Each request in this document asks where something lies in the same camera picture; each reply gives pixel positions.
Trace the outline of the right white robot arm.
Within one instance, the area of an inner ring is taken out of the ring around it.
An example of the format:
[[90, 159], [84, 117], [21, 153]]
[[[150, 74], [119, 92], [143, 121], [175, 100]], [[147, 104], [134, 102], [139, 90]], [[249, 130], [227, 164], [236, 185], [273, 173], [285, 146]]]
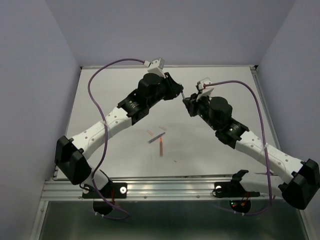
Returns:
[[247, 126], [232, 118], [232, 106], [223, 97], [200, 96], [183, 99], [191, 117], [199, 116], [214, 130], [223, 144], [269, 168], [272, 175], [241, 169], [228, 182], [218, 182], [212, 194], [216, 198], [281, 197], [292, 207], [304, 210], [320, 189], [320, 169], [312, 159], [292, 157], [263, 143]]

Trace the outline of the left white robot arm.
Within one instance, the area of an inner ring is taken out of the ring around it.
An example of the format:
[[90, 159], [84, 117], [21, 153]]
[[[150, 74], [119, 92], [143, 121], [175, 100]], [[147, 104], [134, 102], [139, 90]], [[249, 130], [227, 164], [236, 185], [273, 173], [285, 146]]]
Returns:
[[145, 74], [137, 88], [101, 121], [71, 138], [60, 137], [56, 143], [55, 164], [73, 185], [86, 184], [100, 197], [108, 196], [111, 193], [108, 177], [95, 171], [88, 159], [106, 140], [147, 116], [159, 101], [173, 100], [182, 91], [183, 86], [167, 72], [164, 76]]

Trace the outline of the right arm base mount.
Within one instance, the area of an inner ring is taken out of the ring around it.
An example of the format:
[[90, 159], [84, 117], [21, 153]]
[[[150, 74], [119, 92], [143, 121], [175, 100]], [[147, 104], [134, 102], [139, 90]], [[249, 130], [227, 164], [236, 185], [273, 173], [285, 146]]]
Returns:
[[248, 170], [240, 170], [232, 175], [230, 181], [215, 182], [212, 195], [216, 198], [242, 198], [242, 197], [259, 197], [261, 194], [255, 191], [247, 191], [241, 185], [244, 176], [248, 176]]

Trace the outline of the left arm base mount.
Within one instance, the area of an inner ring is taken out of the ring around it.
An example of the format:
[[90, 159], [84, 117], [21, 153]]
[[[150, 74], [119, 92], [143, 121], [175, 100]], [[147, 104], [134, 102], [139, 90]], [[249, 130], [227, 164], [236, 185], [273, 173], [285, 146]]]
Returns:
[[[110, 178], [102, 171], [99, 170], [96, 175], [103, 175], [104, 178], [108, 179], [108, 183], [99, 190], [102, 196], [106, 199], [125, 199], [127, 197], [128, 184], [126, 182], [113, 182]], [[81, 183], [79, 187], [82, 189], [82, 198], [84, 199], [100, 199], [100, 195], [96, 192], [93, 185]]]

